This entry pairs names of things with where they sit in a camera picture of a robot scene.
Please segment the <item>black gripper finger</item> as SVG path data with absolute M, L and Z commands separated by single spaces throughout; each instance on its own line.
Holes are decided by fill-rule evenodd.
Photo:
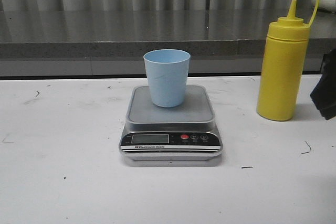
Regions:
M 310 97 L 326 120 L 335 117 L 335 49 L 323 55 L 321 64 L 321 78 Z

